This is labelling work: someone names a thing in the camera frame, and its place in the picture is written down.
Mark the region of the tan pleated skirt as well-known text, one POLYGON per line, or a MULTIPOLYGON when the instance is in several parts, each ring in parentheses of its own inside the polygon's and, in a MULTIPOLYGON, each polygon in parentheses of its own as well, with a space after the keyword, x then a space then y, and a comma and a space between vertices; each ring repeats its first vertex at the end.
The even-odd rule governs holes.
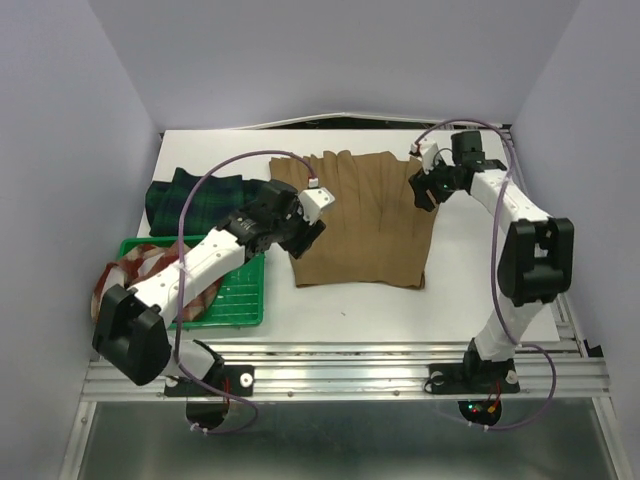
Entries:
POLYGON ((388 151, 325 151, 305 160, 335 202, 322 215, 325 231, 301 259, 291 260, 295 284, 359 282, 423 289, 437 212, 414 205, 409 178, 421 163, 399 160, 388 151))

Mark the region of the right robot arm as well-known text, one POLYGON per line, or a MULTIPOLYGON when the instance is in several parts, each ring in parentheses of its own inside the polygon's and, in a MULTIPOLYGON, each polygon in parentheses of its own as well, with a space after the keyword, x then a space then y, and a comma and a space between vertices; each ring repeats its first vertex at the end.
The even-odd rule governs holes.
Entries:
POLYGON ((421 163, 409 179, 416 207, 433 212, 466 192, 493 217, 490 289, 493 311, 458 363, 429 365, 425 390, 434 395, 517 393, 514 356, 542 308, 572 281, 575 229, 535 205, 512 182, 507 165, 490 159, 477 130, 451 137, 450 162, 437 144, 416 141, 421 163))

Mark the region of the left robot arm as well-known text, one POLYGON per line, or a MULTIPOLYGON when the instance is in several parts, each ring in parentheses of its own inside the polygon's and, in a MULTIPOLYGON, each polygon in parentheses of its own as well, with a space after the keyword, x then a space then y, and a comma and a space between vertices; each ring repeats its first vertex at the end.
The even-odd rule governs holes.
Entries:
POLYGON ((322 234, 322 215, 334 196, 317 179, 307 189, 277 180, 232 211, 190 249, 177 242, 178 257, 131 286, 109 287, 99 304, 92 346, 137 386, 161 376, 186 378, 199 393, 222 382, 222 358, 206 344, 181 337, 184 307, 207 287, 277 244, 300 258, 322 234))

